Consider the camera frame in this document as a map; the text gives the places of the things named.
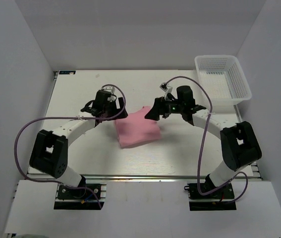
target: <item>pink towel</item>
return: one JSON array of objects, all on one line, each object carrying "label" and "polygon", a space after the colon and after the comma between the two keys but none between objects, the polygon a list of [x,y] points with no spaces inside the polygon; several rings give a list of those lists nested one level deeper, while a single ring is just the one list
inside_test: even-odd
[{"label": "pink towel", "polygon": [[145,106],[135,113],[130,113],[127,118],[114,121],[121,147],[161,139],[157,122],[145,119],[150,109],[151,107]]}]

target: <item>gray wall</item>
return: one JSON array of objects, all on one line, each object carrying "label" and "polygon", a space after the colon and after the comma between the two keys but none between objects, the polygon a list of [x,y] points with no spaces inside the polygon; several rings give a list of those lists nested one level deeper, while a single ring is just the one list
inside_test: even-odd
[{"label": "gray wall", "polygon": [[16,0],[54,70],[192,69],[236,55],[265,0]]},{"label": "gray wall", "polygon": [[261,174],[281,205],[281,1],[267,0],[237,55],[253,93],[240,106],[263,151]]},{"label": "gray wall", "polygon": [[[0,0],[0,237],[21,176],[13,158],[18,130],[42,116],[53,86],[53,72],[13,0]],[[25,169],[36,127],[21,138]]]}]

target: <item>purple cable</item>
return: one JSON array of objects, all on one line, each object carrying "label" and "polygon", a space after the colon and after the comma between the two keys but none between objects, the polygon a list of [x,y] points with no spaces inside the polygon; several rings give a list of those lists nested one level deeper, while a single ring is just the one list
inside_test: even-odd
[{"label": "purple cable", "polygon": [[[122,90],[120,88],[118,88],[117,86],[113,85],[113,84],[105,84],[102,86],[102,88],[106,87],[106,86],[112,86],[112,87],[115,87],[122,95],[122,98],[123,98],[123,101],[124,101],[124,106],[123,108],[120,110],[119,113],[117,113],[115,116],[112,116],[110,118],[92,118],[92,117],[46,117],[46,118],[37,118],[37,119],[34,119],[30,122],[28,122],[27,124],[25,124],[21,129],[20,131],[17,133],[17,136],[16,136],[16,139],[15,139],[15,143],[14,143],[14,147],[13,147],[13,153],[14,153],[14,157],[15,157],[15,163],[16,163],[16,166],[17,166],[17,169],[18,171],[20,172],[20,174],[26,179],[26,180],[30,180],[30,181],[33,181],[33,182],[55,182],[55,183],[58,183],[58,184],[62,184],[61,182],[59,181],[56,181],[56,180],[38,180],[38,179],[34,179],[34,178],[30,178],[28,177],[21,169],[20,167],[20,164],[19,164],[19,161],[18,161],[18,155],[17,155],[17,146],[18,146],[18,140],[20,138],[20,135],[21,133],[28,127],[30,126],[31,124],[35,123],[35,122],[38,122],[38,121],[41,121],[41,120],[52,120],[52,119],[65,119],[65,120],[80,120],[80,119],[83,119],[83,120],[112,120],[114,119],[115,117],[119,116],[124,110],[125,110],[125,106],[126,106],[126,98],[125,98],[125,95],[124,93],[122,92]],[[91,190],[90,188],[88,187],[71,187],[71,186],[67,186],[65,185],[65,187],[67,188],[70,188],[70,189],[85,189],[85,190],[88,190],[90,191],[94,197],[96,198],[97,202],[98,202],[98,205],[100,208],[102,208],[102,205],[97,197],[97,195],[95,194],[95,192],[93,190]]]},{"label": "purple cable", "polygon": [[204,88],[194,79],[192,78],[189,78],[189,77],[186,77],[186,76],[177,76],[177,77],[173,77],[172,79],[168,80],[166,82],[166,84],[169,84],[171,81],[177,79],[177,78],[185,78],[185,79],[188,79],[190,81],[192,81],[193,83],[195,83],[196,85],[199,86],[199,88],[203,91],[203,93],[205,94],[205,96],[207,97],[209,103],[210,103],[210,113],[208,114],[208,117],[206,118],[206,122],[205,122],[205,128],[204,128],[204,132],[203,132],[203,136],[202,136],[202,142],[201,142],[201,148],[200,148],[200,153],[199,153],[199,159],[198,159],[198,173],[197,173],[197,188],[198,188],[198,191],[199,191],[199,194],[202,195],[202,196],[206,196],[206,195],[209,195],[217,190],[219,190],[220,188],[226,186],[227,184],[229,184],[238,174],[244,174],[245,177],[246,177],[246,186],[245,186],[245,189],[243,190],[243,192],[241,193],[241,195],[230,201],[230,202],[235,202],[237,201],[238,199],[241,198],[242,195],[244,195],[246,189],[247,189],[247,186],[248,186],[248,177],[247,177],[247,174],[245,174],[244,172],[239,172],[237,173],[232,179],[226,181],[225,183],[223,183],[222,185],[210,190],[210,191],[207,191],[207,192],[202,192],[201,190],[201,184],[200,184],[200,178],[201,178],[201,162],[202,162],[202,154],[203,154],[203,149],[204,149],[204,143],[205,143],[205,138],[206,138],[206,132],[208,131],[208,127],[209,127],[209,122],[210,122],[210,119],[211,119],[211,113],[213,111],[213,105],[212,105],[212,102],[211,102],[211,99],[209,97],[209,95],[207,94],[207,92],[204,90]]}]

